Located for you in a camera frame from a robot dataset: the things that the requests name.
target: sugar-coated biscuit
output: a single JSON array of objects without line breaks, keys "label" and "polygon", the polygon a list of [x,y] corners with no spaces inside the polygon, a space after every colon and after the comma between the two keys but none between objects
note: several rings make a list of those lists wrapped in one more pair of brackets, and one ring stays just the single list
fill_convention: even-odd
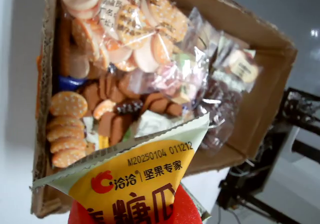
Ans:
[{"label": "sugar-coated biscuit", "polygon": [[71,137],[60,138],[50,145],[50,152],[57,153],[65,149],[85,150],[87,142],[84,139],[76,139]]},{"label": "sugar-coated biscuit", "polygon": [[85,126],[82,121],[70,116],[57,116],[47,124],[46,129],[51,130],[57,126],[73,126],[78,127],[82,130],[85,129]]},{"label": "sugar-coated biscuit", "polygon": [[53,142],[59,138],[72,137],[76,139],[84,139],[84,130],[73,126],[57,126],[51,129],[47,134],[47,140]]},{"label": "sugar-coated biscuit", "polygon": [[52,164],[59,168],[66,168],[86,156],[85,150],[66,149],[52,156]]},{"label": "sugar-coated biscuit", "polygon": [[86,99],[72,91],[61,91],[51,98],[50,113],[54,116],[66,115],[83,117],[88,109]]}]

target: biscuit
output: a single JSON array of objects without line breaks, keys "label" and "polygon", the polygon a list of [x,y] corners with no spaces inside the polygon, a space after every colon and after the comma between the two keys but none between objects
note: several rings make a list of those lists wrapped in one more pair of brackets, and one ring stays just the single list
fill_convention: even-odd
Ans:
[{"label": "biscuit", "polygon": [[159,100],[154,100],[150,105],[149,105],[149,110],[151,110],[154,113],[158,114],[164,114],[166,107],[168,106],[169,100],[167,98],[162,98]]},{"label": "biscuit", "polygon": [[57,126],[51,129],[47,134],[47,140],[53,142],[59,138],[72,137],[76,139],[84,139],[84,130],[73,126]]},{"label": "biscuit", "polygon": [[156,34],[151,39],[151,50],[154,59],[161,65],[171,61],[174,48],[173,43],[166,37]]},{"label": "biscuit", "polygon": [[105,76],[101,76],[99,78],[99,95],[100,95],[100,98],[102,98],[103,100],[105,100],[107,98],[106,96],[106,78]]},{"label": "biscuit", "polygon": [[93,114],[96,106],[102,101],[99,95],[99,86],[98,83],[92,83],[85,87],[82,95],[85,97],[88,103],[88,113]]},{"label": "biscuit", "polygon": [[116,85],[114,85],[111,89],[109,98],[116,103],[121,103],[127,97],[118,89]]},{"label": "biscuit", "polygon": [[87,54],[89,60],[97,61],[100,58],[99,41],[94,34],[91,23],[74,19],[71,32],[76,44]]},{"label": "biscuit", "polygon": [[166,114],[171,116],[182,116],[182,105],[179,105],[177,103],[170,103],[165,111]]},{"label": "biscuit", "polygon": [[69,116],[58,116],[54,118],[52,121],[50,121],[47,124],[46,129],[51,130],[57,126],[73,126],[73,127],[78,127],[82,130],[85,129],[85,126],[82,123],[82,121],[80,121],[77,118],[69,117]]},{"label": "biscuit", "polygon": [[121,61],[114,63],[114,65],[117,67],[117,69],[125,71],[125,72],[130,72],[133,71],[137,68],[137,64],[134,61],[134,55],[131,55],[130,58],[126,61]]},{"label": "biscuit", "polygon": [[66,149],[52,156],[52,164],[59,168],[66,168],[86,156],[85,150]]},{"label": "biscuit", "polygon": [[164,95],[159,92],[149,94],[148,97],[145,99],[144,105],[143,105],[140,113],[143,114],[147,109],[149,109],[149,107],[153,101],[158,100],[158,99],[162,99],[163,97],[164,97]]},{"label": "biscuit", "polygon": [[111,100],[104,100],[95,108],[93,117],[99,120],[103,114],[106,112],[112,112],[115,106],[115,102]]},{"label": "biscuit", "polygon": [[98,134],[99,136],[110,137],[111,136],[111,124],[113,118],[117,115],[113,112],[106,112],[100,119]]},{"label": "biscuit", "polygon": [[155,32],[147,26],[145,16],[135,5],[125,5],[119,10],[115,30],[124,45],[134,50],[141,48]]},{"label": "biscuit", "polygon": [[144,44],[139,49],[133,51],[136,65],[146,73],[153,73],[159,67],[159,63],[155,60],[151,50],[151,39],[151,37],[145,38]]},{"label": "biscuit", "polygon": [[116,116],[112,121],[111,126],[111,138],[110,138],[110,146],[114,146],[121,142],[124,137],[127,129],[132,124],[133,117],[131,114],[129,115],[120,115]]},{"label": "biscuit", "polygon": [[66,115],[83,117],[88,109],[86,99],[72,91],[61,91],[51,98],[50,113],[54,116]]},{"label": "biscuit", "polygon": [[50,152],[57,153],[61,150],[65,149],[77,149],[77,150],[85,150],[87,142],[84,139],[76,139],[76,138],[60,138],[50,145]]},{"label": "biscuit", "polygon": [[130,99],[140,99],[140,94],[136,94],[135,92],[130,90],[129,84],[130,84],[130,78],[131,73],[127,73],[118,84],[119,90],[124,93],[128,98]]},{"label": "biscuit", "polygon": [[128,4],[129,1],[127,0],[102,0],[99,12],[99,20],[106,33],[115,40],[119,40],[119,37],[115,31],[115,17],[122,6]]}]

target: individually wrapped cookie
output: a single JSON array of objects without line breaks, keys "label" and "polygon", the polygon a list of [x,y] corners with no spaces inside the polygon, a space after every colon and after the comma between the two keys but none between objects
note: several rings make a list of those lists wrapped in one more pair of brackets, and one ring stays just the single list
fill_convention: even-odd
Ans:
[{"label": "individually wrapped cookie", "polygon": [[251,91],[261,71],[234,43],[218,54],[214,67],[204,97],[194,110],[195,116],[210,113],[210,129],[201,145],[210,153],[216,153],[231,136],[243,92]]}]

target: plastic wrapper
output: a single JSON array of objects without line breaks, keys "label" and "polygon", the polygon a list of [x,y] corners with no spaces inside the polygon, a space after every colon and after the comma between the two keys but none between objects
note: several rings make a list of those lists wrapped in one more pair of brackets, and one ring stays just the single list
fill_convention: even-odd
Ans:
[{"label": "plastic wrapper", "polygon": [[210,129],[202,148],[216,153],[231,136],[244,92],[250,92],[261,68],[250,54],[227,44],[213,64],[204,97],[194,110],[195,116],[210,113]]},{"label": "plastic wrapper", "polygon": [[32,187],[53,186],[88,212],[100,213],[103,223],[170,223],[175,193],[208,125],[207,114],[96,151],[59,173],[36,180]]},{"label": "plastic wrapper", "polygon": [[96,67],[137,69],[138,79],[132,77],[129,85],[135,93],[161,91],[186,104],[206,85],[218,34],[197,9],[187,18],[169,0],[62,2],[74,41]]}]

